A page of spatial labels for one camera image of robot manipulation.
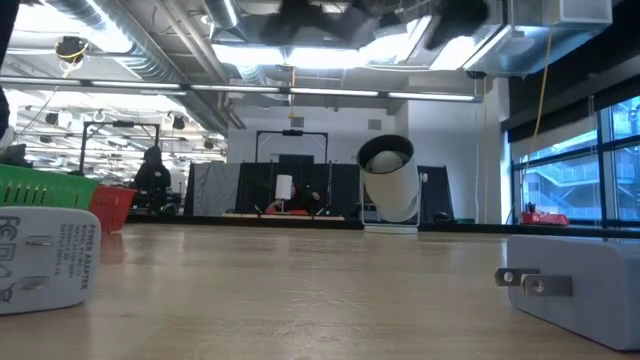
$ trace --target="table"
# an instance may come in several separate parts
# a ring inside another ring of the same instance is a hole
[[[0,318],[3,359],[617,360],[514,310],[504,236],[126,225],[89,302]]]

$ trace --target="cable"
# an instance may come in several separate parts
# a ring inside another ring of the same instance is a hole
[[[484,223],[487,223],[487,211],[489,209],[489,199],[487,194],[489,193],[489,156],[487,151],[487,77],[484,77],[484,92],[482,93],[482,99],[484,103],[484,129],[482,130],[482,144],[484,152]]]
[[[478,110],[475,111],[475,131],[478,131]],[[480,205],[478,201],[478,183],[480,180],[480,136],[476,137],[476,222],[480,221]]]
[[[549,35],[547,36],[547,54],[545,56],[545,62],[544,62],[544,71],[542,73],[542,88],[540,89],[540,102],[538,104],[538,116],[536,119],[536,127],[533,130],[533,138],[531,139],[531,146],[529,147],[529,155],[527,155],[527,162],[525,163],[524,166],[524,171],[522,173],[522,177],[520,179],[520,200],[524,201],[524,181],[525,178],[527,176],[527,172],[529,171],[529,163],[531,162],[531,154],[533,154],[533,149],[535,147],[535,143],[536,143],[536,137],[538,136],[538,131],[540,130],[540,120],[542,120],[542,108],[544,105],[544,93],[545,90],[547,88],[547,75],[549,73],[549,60],[551,58],[551,45],[553,43],[552,39],[553,39],[553,26],[551,26],[549,28]],[[511,205],[511,210],[509,211],[509,215],[507,215],[507,221],[505,223],[508,224],[509,223],[509,217],[513,216],[513,213],[515,212],[515,208],[516,208],[516,202],[515,199],[513,199],[513,203]]]
[[[75,67],[75,61],[77,59],[77,56],[73,59],[73,63],[71,63],[71,65],[67,68],[67,70],[64,71],[64,73],[62,74],[62,78],[65,79],[67,78],[73,71],[77,70],[78,68]],[[40,108],[40,110],[38,111],[38,113],[36,114],[36,116],[34,116],[31,121],[29,122],[29,124],[27,124],[27,126],[25,126],[22,131],[16,135],[14,140],[17,140],[18,138],[20,138],[22,135],[24,135],[24,133],[29,130],[29,128],[31,128],[31,126],[36,122],[36,120],[38,119],[38,117],[40,116],[40,114],[42,114],[42,112],[44,111],[44,109],[47,108],[47,106],[49,105],[49,103],[51,102],[51,100],[53,99],[53,97],[56,95],[56,93],[58,92],[59,87],[56,86],[53,89],[53,92],[51,92],[51,95],[49,95],[49,98],[47,99],[47,101],[45,101],[44,105],[42,105],[42,107]]]
[[[296,67],[292,66],[293,71],[291,73],[291,87],[295,87],[296,86]],[[291,113],[289,114],[289,118],[293,119],[296,114],[293,113],[293,101],[295,100],[295,95],[291,94]]]

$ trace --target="black backdrop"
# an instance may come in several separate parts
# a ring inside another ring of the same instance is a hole
[[[447,168],[419,166],[418,170],[429,175],[429,181],[422,187],[421,223],[432,222],[434,214],[440,211],[453,217]],[[332,214],[350,218],[357,210],[360,201],[360,169],[357,165],[244,163],[240,168],[235,211],[255,213],[256,206],[264,211],[273,201],[278,174],[291,175],[304,191],[320,194],[323,205],[329,205],[327,187],[330,181]]]

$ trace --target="red object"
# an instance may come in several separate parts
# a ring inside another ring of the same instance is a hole
[[[89,211],[100,220],[102,232],[109,234],[121,230],[127,220],[131,199],[137,191],[98,185],[93,193]]]
[[[560,225],[569,226],[569,219],[564,214],[522,213],[525,225]]]

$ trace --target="yellow cable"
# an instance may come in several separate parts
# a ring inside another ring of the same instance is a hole
[[[533,130],[533,138],[531,139],[531,146],[529,147],[529,155],[527,155],[527,162],[524,165],[524,171],[522,173],[522,178],[520,179],[520,200],[524,201],[524,181],[527,176],[527,172],[529,171],[529,163],[531,161],[531,154],[533,154],[533,149],[536,144],[536,137],[538,136],[538,130],[540,130],[540,122],[542,120],[542,108],[544,107],[544,93],[547,88],[547,75],[549,73],[549,61],[551,58],[551,45],[552,45],[552,37],[553,35],[553,26],[549,28],[549,35],[547,37],[547,54],[545,57],[544,71],[542,73],[542,88],[540,89],[540,102],[538,104],[538,117],[536,119],[536,127]],[[513,206],[511,207],[512,211],[515,212],[515,199],[513,202]]]
[[[293,72],[291,73],[291,87],[296,86],[296,67],[293,67]],[[293,113],[293,101],[295,100],[295,95],[291,94],[291,112],[289,113],[289,119],[293,119],[296,117],[296,114]]]

